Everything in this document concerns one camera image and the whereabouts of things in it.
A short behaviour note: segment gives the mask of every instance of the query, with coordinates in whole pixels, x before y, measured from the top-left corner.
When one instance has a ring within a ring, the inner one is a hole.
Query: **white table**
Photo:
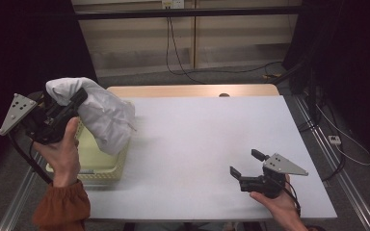
[[[233,90],[230,96],[218,92]],[[91,218],[124,221],[250,221],[270,213],[240,192],[229,166],[243,175],[262,174],[251,156],[279,153],[309,172],[292,176],[302,218],[336,218],[330,199],[282,96],[246,93],[239,86],[203,86],[216,97],[133,97],[126,87],[109,89],[136,106],[133,135],[121,179],[109,187],[87,187]],[[269,90],[274,87],[262,86]],[[153,87],[132,87],[143,92]],[[164,87],[164,93],[172,87]],[[163,96],[180,96],[178,89]]]

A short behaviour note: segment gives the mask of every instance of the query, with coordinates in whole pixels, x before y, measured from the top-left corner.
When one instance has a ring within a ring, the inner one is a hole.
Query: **gray floor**
[[[215,68],[215,71],[226,70],[246,70],[252,68],[242,67],[223,67]],[[279,64],[267,66],[267,71],[270,73],[281,73],[283,69]],[[224,72],[199,72],[192,73],[190,76],[198,81],[206,84],[258,84],[265,83],[262,74],[265,69],[261,68],[257,71],[249,71],[243,73],[224,73]],[[100,84],[107,88],[110,86],[136,86],[136,85],[188,85],[195,84],[185,75],[173,75],[169,72],[148,73],[142,75],[129,75],[101,78]],[[295,96],[290,94],[287,82],[280,84],[278,90],[284,95],[286,103],[292,113],[297,125],[306,122],[306,119],[301,112]],[[351,134],[351,128],[346,127],[345,121],[339,116],[339,111],[334,110],[338,124],[344,132]],[[320,128],[326,135],[332,135],[331,130],[325,119],[321,120]],[[330,165],[320,148],[319,143],[314,139],[311,131],[302,132],[304,143],[309,151],[309,154],[319,171],[321,178],[328,176],[331,173]],[[19,135],[21,146],[24,149],[28,148],[28,141]],[[343,145],[346,153],[354,158],[368,161],[368,156],[356,144],[348,139],[343,139]],[[19,184],[28,169],[27,164],[14,152],[11,147],[8,147],[5,155],[0,160],[0,221],[5,215],[5,212],[10,205]],[[370,167],[358,165],[352,161],[347,161],[345,171],[352,179],[355,187],[358,189],[360,196],[365,200],[365,203],[370,208]],[[32,191],[24,204],[24,208],[18,217],[17,223],[13,230],[37,230],[31,223],[31,216],[44,194],[45,184],[37,178],[34,181]],[[323,226],[326,230],[366,230],[365,226],[359,219],[359,216],[348,198],[347,194],[341,187],[337,177],[331,179],[327,186],[327,192],[330,196],[332,204],[338,214],[338,218],[331,220],[305,220],[307,224],[317,224]],[[281,230],[273,221],[268,220],[262,222],[262,227],[267,227],[267,230]],[[87,230],[121,230],[123,224],[110,221],[87,221]]]

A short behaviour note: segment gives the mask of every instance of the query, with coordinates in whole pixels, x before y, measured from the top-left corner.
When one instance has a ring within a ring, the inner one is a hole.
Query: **dark curtain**
[[[77,21],[35,19],[32,13],[74,13],[70,1],[0,0],[0,126],[14,93],[28,95],[61,77],[95,81]],[[8,139],[0,137],[0,156]]]

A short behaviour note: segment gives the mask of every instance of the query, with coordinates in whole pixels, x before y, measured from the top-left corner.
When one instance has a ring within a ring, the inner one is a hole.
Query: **metal rail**
[[[227,8],[227,9],[171,9],[121,12],[76,12],[76,13],[32,13],[25,16],[34,19],[51,20],[96,20],[152,17],[193,17],[193,16],[231,16],[231,15],[272,15],[318,13],[328,6],[291,6],[263,8]]]
[[[45,160],[38,153],[35,156],[38,165],[42,166],[45,163]],[[28,168],[25,177],[23,178],[22,183],[17,189],[16,195],[13,197],[10,206],[8,207],[5,215],[0,222],[0,231],[11,231],[14,230],[17,220],[23,210],[23,207],[26,204],[26,200],[29,197],[29,194],[32,190],[32,186],[37,178],[37,174],[34,172],[32,167]]]
[[[308,122],[309,126],[312,126],[310,116],[308,114],[308,107],[302,97],[295,97],[296,103],[302,112],[304,119]],[[331,147],[328,139],[324,135],[323,131],[319,126],[311,129],[315,140],[320,145],[323,154],[325,155],[327,161],[332,169],[336,169],[339,163],[339,156],[335,153],[334,149]],[[359,220],[362,222],[365,230],[370,230],[370,208],[365,202],[362,195],[359,193],[358,189],[354,185],[350,176],[347,174],[345,169],[342,169],[339,174],[336,175],[338,182],[341,185],[344,193],[347,195],[354,210],[356,211]]]

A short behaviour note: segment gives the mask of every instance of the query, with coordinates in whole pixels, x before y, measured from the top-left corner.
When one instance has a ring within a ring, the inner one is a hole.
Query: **yellow basket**
[[[79,140],[79,160],[81,170],[78,178],[83,182],[118,181],[122,176],[129,142],[117,156],[108,155],[97,146],[92,133],[80,121],[76,138]],[[46,170],[53,172],[50,165]]]

